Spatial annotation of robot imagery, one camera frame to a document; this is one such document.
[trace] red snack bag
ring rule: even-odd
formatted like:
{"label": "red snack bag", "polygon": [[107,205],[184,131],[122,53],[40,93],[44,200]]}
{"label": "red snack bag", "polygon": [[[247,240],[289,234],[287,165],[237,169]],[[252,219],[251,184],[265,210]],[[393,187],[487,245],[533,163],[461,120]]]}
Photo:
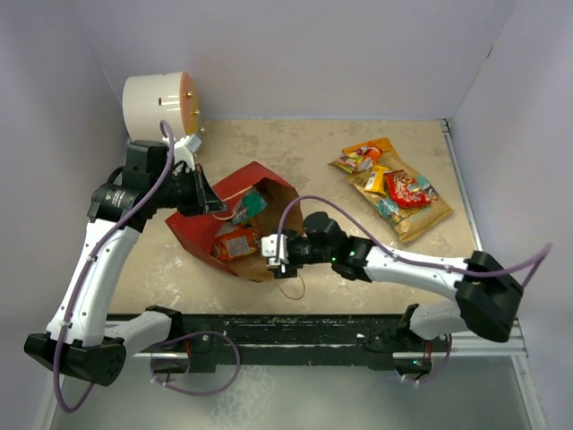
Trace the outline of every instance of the red snack bag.
{"label": "red snack bag", "polygon": [[416,208],[430,204],[432,199],[404,170],[384,174],[389,195],[400,208]]}

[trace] wall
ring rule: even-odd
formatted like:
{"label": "wall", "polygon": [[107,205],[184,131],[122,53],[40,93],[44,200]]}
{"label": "wall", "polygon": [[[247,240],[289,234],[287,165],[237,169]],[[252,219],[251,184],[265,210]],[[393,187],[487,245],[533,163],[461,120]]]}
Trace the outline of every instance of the wall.
{"label": "wall", "polygon": [[121,97],[186,70],[210,117],[451,116],[515,0],[73,0]]}
{"label": "wall", "polygon": [[50,373],[42,332],[81,248],[91,192],[119,164],[121,109],[65,0],[0,4],[1,427],[33,428]]}
{"label": "wall", "polygon": [[520,309],[553,429],[573,419],[573,3],[522,1],[453,121],[484,246],[506,263],[555,247]]}

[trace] table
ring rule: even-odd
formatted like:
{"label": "table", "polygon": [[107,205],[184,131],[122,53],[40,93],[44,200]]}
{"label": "table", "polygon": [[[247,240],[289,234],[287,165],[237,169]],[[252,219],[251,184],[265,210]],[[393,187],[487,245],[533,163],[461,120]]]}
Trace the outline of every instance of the table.
{"label": "table", "polygon": [[[198,161],[212,184],[256,160],[284,177],[299,194],[318,194],[348,210],[383,243],[411,252],[469,257],[474,249],[449,147],[440,121],[385,120],[213,120]],[[400,157],[425,174],[454,212],[413,243],[400,244],[393,230],[352,185],[342,170],[329,166],[351,144],[387,136]],[[354,225],[320,202],[305,201],[303,215],[326,211],[350,235]],[[328,265],[305,267],[307,291],[299,279],[254,283],[218,271],[195,259],[177,242],[159,211],[133,248],[117,285],[111,314],[138,314],[162,305],[184,314],[401,314],[413,303],[439,296],[394,284],[351,282]]]}

